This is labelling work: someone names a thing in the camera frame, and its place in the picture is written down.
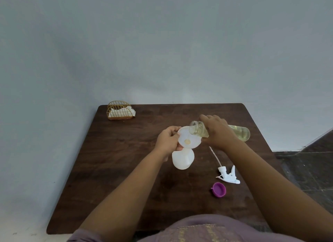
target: person's left arm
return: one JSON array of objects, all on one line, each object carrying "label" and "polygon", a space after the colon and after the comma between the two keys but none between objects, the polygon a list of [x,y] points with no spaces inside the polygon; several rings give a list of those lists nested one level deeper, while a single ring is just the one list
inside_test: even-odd
[{"label": "person's left arm", "polygon": [[130,241],[160,167],[178,144],[180,126],[170,126],[157,138],[154,150],[85,219],[80,228],[107,241]]}]

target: person's right arm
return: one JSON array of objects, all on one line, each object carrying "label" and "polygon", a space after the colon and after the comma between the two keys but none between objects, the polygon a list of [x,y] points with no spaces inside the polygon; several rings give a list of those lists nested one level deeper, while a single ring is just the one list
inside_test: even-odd
[{"label": "person's right arm", "polygon": [[209,133],[202,142],[227,154],[274,232],[304,241],[333,241],[333,215],[239,140],[224,119],[200,115],[200,120]]}]

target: brown table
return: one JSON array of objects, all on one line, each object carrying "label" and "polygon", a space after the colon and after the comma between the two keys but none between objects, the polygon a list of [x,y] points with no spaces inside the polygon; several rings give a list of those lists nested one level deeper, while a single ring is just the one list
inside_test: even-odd
[{"label": "brown table", "polygon": [[[112,192],[154,147],[158,134],[168,126],[189,125],[200,114],[219,115],[231,125],[247,127],[247,141],[258,155],[282,173],[278,160],[267,145],[243,104],[154,104],[133,105],[136,117],[109,121],[106,105],[98,107],[56,209],[48,234],[74,232],[88,214]],[[231,161],[215,150],[223,166]],[[160,230],[197,214],[221,214],[249,225],[265,225],[258,206],[236,169],[239,185],[223,183],[227,194],[215,198],[210,188],[217,178],[218,163],[209,147],[194,149],[195,159],[186,170],[178,170],[170,158],[156,179],[144,208],[138,230]]]}]

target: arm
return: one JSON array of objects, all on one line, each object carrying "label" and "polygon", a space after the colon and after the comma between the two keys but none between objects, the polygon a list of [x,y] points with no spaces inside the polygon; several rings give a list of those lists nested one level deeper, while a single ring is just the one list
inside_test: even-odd
[{"label": "arm", "polygon": [[239,140],[224,119],[200,115],[209,137],[202,142],[224,151],[249,187],[274,232],[305,241],[331,241],[333,216]]},{"label": "arm", "polygon": [[104,241],[130,241],[156,176],[177,145],[181,127],[170,126],[158,136],[154,150],[85,219],[80,228],[95,232]]}]

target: person's left hand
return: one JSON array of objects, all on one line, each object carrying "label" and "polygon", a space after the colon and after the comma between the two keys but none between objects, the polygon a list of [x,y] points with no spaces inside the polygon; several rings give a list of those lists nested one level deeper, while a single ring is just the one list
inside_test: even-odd
[{"label": "person's left hand", "polygon": [[168,160],[168,156],[173,151],[181,151],[183,147],[178,143],[179,134],[177,131],[181,126],[170,126],[163,130],[156,140],[154,150],[158,151],[163,157],[164,161]]}]

